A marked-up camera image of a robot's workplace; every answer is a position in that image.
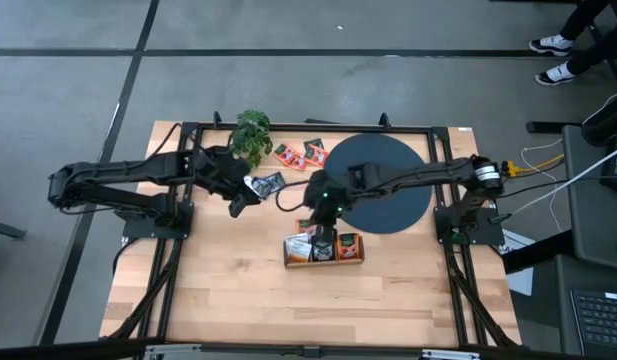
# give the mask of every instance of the white sneaker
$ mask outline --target white sneaker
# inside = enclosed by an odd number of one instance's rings
[[[568,71],[568,62],[565,62],[559,66],[535,75],[535,81],[544,86],[555,86],[574,80],[575,75]]]
[[[561,35],[555,35],[533,40],[528,47],[540,54],[552,53],[555,56],[566,56],[572,50],[573,43],[574,41],[566,40]]]

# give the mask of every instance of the round black disc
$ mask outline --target round black disc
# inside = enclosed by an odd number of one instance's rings
[[[407,169],[424,164],[408,145],[389,136],[359,134],[340,142],[330,152],[324,169],[331,174],[345,174],[348,167],[374,162]],[[374,234],[403,231],[419,220],[430,203],[431,186],[402,189],[380,199],[359,199],[342,220]]]

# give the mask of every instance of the small box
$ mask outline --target small box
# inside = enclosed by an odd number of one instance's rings
[[[358,236],[359,236],[359,238],[358,238],[359,239],[359,257],[358,258],[354,258],[354,259],[339,259],[339,258],[337,258],[336,260],[331,260],[331,261],[313,261],[312,251],[311,251],[311,256],[310,256],[310,258],[308,259],[307,262],[293,262],[293,261],[291,261],[292,259],[290,259],[289,256],[288,256],[288,251],[286,250],[286,242],[284,241],[283,245],[282,245],[282,247],[284,249],[284,266],[286,267],[286,269],[291,269],[291,268],[312,267],[312,266],[332,266],[332,265],[354,265],[354,264],[361,264],[366,259],[366,254],[365,254],[365,251],[364,251],[363,237],[361,235],[358,235]]]

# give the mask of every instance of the concrete floor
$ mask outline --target concrete floor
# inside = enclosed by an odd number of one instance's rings
[[[0,0],[0,48],[135,48],[149,0]],[[526,49],[556,33],[570,5],[487,0],[161,0],[148,48]],[[613,25],[605,13],[599,24]],[[590,44],[582,36],[578,47]],[[256,108],[277,122],[306,117],[473,127],[483,155],[520,161],[531,120],[581,121],[617,92],[606,66],[555,88],[533,75],[551,58],[163,57],[141,62],[113,159],[144,155],[155,119],[227,120]],[[73,218],[47,203],[46,177],[62,165],[96,161],[128,71],[128,57],[0,57],[0,221],[28,229],[0,237],[0,348],[29,345],[64,256]],[[540,161],[559,147],[531,154]],[[564,176],[563,169],[555,176]],[[545,182],[507,183],[509,191]],[[501,200],[514,210],[541,191]],[[555,212],[569,228],[565,193]],[[542,239],[557,232],[547,203],[507,229]],[[122,224],[95,216],[58,342],[94,340],[111,282]],[[523,321],[524,342],[554,346],[554,329]]]

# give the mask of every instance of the green plant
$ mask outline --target green plant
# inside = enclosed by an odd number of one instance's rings
[[[272,141],[268,136],[270,119],[265,113],[246,110],[237,115],[237,129],[232,136],[236,154],[243,156],[251,169],[261,163],[261,152],[268,155],[272,151]]]

